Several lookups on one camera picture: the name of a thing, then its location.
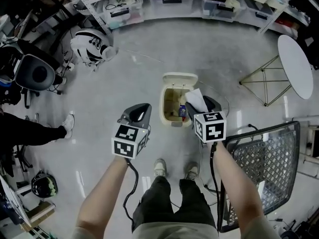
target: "dark pants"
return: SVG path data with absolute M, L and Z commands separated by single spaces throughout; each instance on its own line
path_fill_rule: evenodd
M 174 213 L 169 198 L 169 182 L 158 176 L 133 213 L 132 230 L 151 222 L 200 223 L 216 227 L 210 207 L 196 183 L 182 179 L 179 187 L 183 200 L 180 209 Z
M 15 145 L 44 145 L 48 142 L 64 138 L 66 130 L 63 126 L 50 128 L 28 120 L 4 113 L 0 115 L 1 147 L 7 150 Z

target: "forearm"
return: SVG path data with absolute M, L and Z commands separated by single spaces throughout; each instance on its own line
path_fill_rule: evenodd
M 81 206 L 77 226 L 87 229 L 97 239 L 103 238 L 127 168 L 126 161 L 116 156 Z
M 221 142 L 217 144 L 214 163 L 243 231 L 253 218 L 263 215 L 257 188 Z

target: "black helmet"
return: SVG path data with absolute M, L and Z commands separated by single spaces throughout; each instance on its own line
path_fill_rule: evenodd
M 31 189 L 40 198 L 53 197 L 58 193 L 58 186 L 54 177 L 41 170 L 31 180 Z

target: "white motorcycle helmet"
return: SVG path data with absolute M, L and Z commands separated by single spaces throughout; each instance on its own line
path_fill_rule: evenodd
M 91 64 L 109 61 L 116 55 L 107 36 L 96 29 L 81 29 L 71 39 L 71 49 L 83 62 Z

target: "gray floor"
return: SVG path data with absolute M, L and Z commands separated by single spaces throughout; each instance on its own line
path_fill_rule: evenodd
M 290 89 L 283 98 L 267 108 L 238 84 L 239 79 L 278 54 L 278 37 L 272 31 L 257 35 L 255 28 L 239 23 L 198 19 L 148 21 L 123 27 L 115 32 L 119 54 L 102 64 L 96 72 L 83 64 L 76 65 L 75 70 L 66 75 L 68 83 L 64 95 L 43 92 L 39 98 L 32 100 L 29 110 L 24 109 L 22 102 L 15 107 L 5 107 L 6 112 L 21 118 L 26 114 L 39 113 L 40 123 L 51 126 L 59 126 L 69 111 L 75 115 L 71 140 L 29 147 L 28 150 L 32 154 L 35 170 L 39 167 L 46 169 L 54 175 L 59 186 L 59 194 L 51 199 L 56 204 L 56 212 L 41 227 L 60 239 L 70 236 L 83 199 L 114 157 L 110 145 L 114 123 L 125 108 L 137 103 L 152 105 L 152 133 L 146 149 L 133 163 L 141 178 L 149 176 L 153 180 L 154 161 L 157 158 L 165 159 L 172 186 L 171 200 L 180 205 L 181 194 L 177 186 L 179 178 L 183 177 L 183 166 L 189 160 L 199 162 L 200 154 L 198 141 L 191 128 L 173 128 L 160 121 L 163 73 L 175 71 L 197 74 L 201 81 L 197 87 L 203 94 L 220 101 L 227 112 L 228 103 L 223 98 L 226 97 L 230 104 L 228 135 L 245 131 L 238 131 L 238 128 L 248 123 L 264 128 L 282 123 L 285 117 L 319 113 L 319 89 L 316 84 L 309 100 L 302 100 Z M 319 73 L 313 71 L 313 75 L 316 83 Z M 279 92 L 285 87 L 274 85 L 269 88 Z M 202 178 L 204 183 L 212 185 L 208 162 L 205 149 Z M 303 166 L 302 169 L 309 174 L 318 171 L 315 166 Z M 130 220 L 122 204 L 132 189 L 134 179 L 133 172 L 128 170 L 105 238 L 130 237 Z M 283 218 L 286 223 L 293 219 L 297 223 L 306 219 L 319 205 L 318 185 L 317 180 L 298 174 L 291 199 L 268 218 Z M 216 201 L 214 196 L 203 192 L 208 203 Z M 142 194 L 140 180 L 135 195 L 128 202 L 130 214 Z M 217 219 L 216 205 L 212 207 L 212 212 Z M 220 237 L 239 238 L 239 231 L 221 234 Z

